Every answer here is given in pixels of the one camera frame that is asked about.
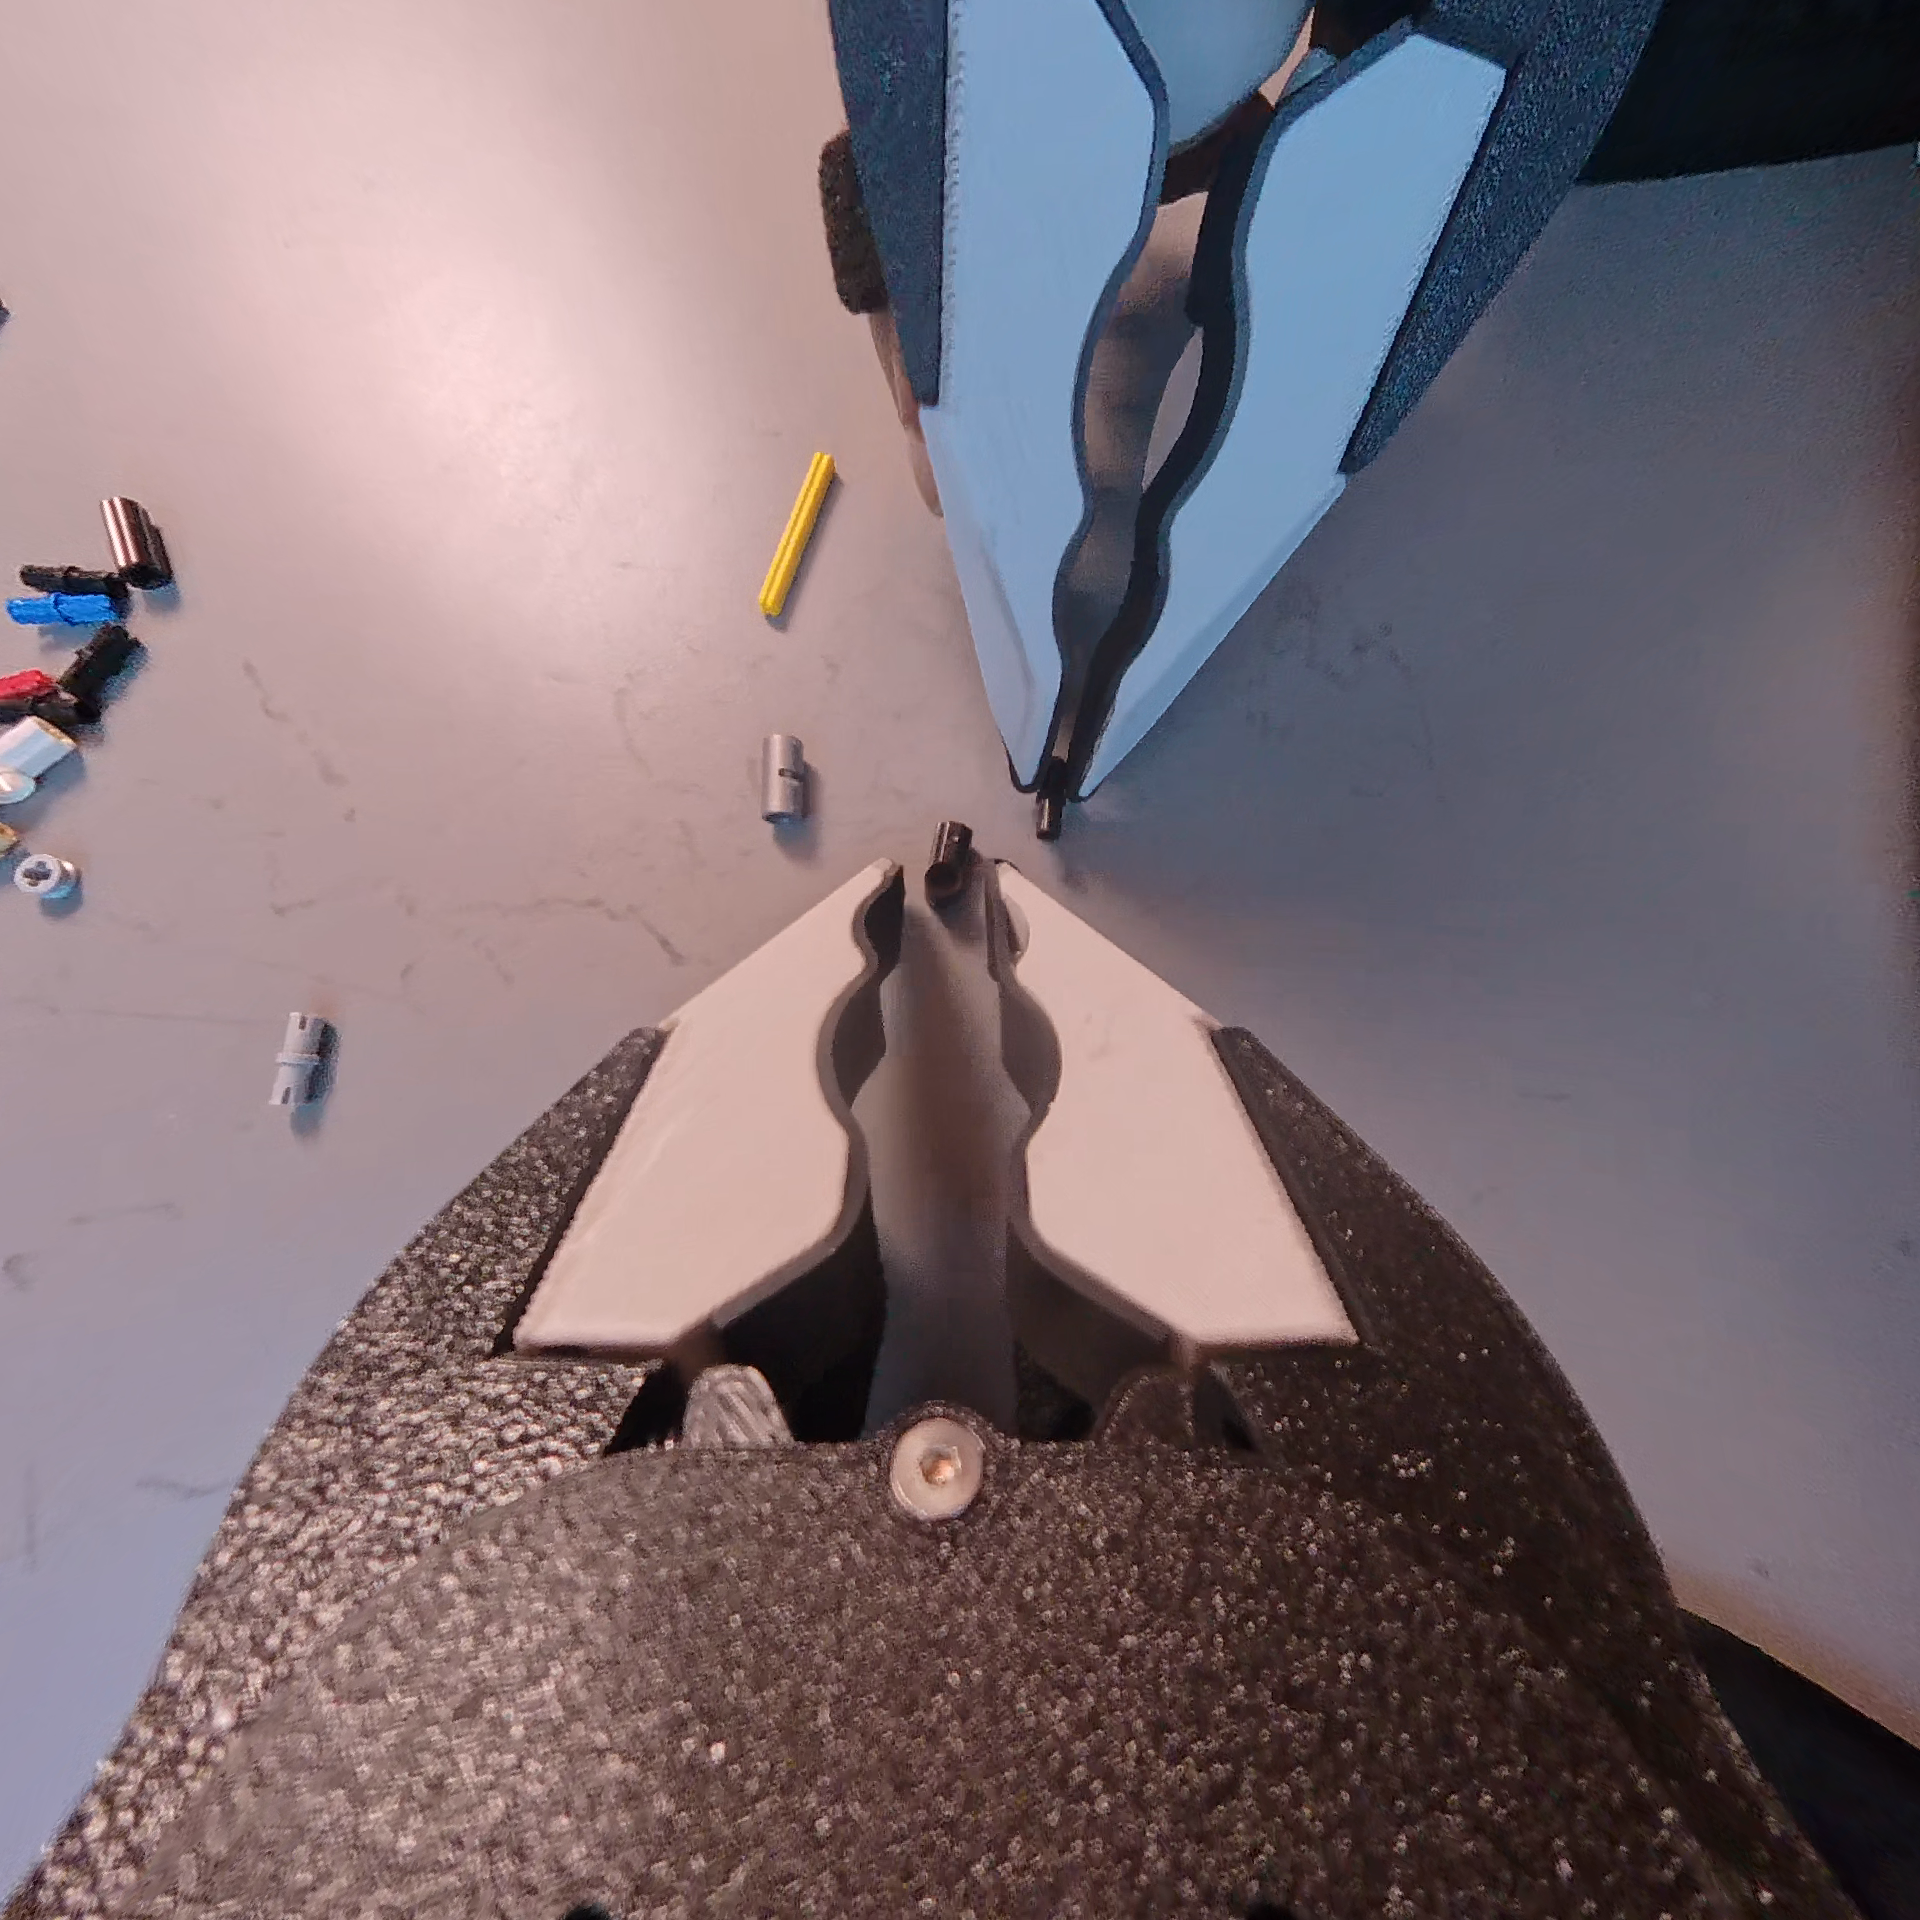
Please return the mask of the yellow axle rod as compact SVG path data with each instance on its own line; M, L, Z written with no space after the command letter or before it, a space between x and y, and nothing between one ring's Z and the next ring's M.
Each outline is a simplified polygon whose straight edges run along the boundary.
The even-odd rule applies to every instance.
M835 479L833 456L813 450L758 589L756 609L767 623L786 612Z

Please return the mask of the pile of small brick pieces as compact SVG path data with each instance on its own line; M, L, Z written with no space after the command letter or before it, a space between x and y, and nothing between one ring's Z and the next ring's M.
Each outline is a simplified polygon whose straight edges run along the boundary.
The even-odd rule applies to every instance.
M178 587L159 522L129 495L101 500L108 564L22 564L18 592L4 597L4 625L34 632L52 664L6 667L1 676L1 853L12 887L37 904L61 904L81 889L66 857L34 851L14 815L76 770L114 698L144 669L145 645L132 616Z

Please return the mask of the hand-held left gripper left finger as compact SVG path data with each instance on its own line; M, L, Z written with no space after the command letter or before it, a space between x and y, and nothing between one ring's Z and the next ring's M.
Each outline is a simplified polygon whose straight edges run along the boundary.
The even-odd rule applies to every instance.
M512 1328L520 1355L846 1365L886 1318L852 1106L903 876L871 863L685 1000Z

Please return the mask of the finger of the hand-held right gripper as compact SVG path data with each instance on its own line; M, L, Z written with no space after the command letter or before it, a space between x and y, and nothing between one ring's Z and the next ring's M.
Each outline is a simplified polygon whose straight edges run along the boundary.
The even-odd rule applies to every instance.
M1070 800L1118 770L1344 491L1341 454L1501 99L1409 24L1227 151L1188 277L1197 361L1070 720Z
M1056 597L1092 514L1092 340L1140 256L1168 90L1125 5L946 11L940 355L924 444L1018 788L1068 669Z

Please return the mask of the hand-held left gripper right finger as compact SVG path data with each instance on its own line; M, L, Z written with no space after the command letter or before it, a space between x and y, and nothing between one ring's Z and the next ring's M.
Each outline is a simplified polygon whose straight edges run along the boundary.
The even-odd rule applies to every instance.
M1013 867L989 972L1026 1106L1010 1229L1056 1358L1340 1348L1355 1325L1230 1074L1224 1029Z

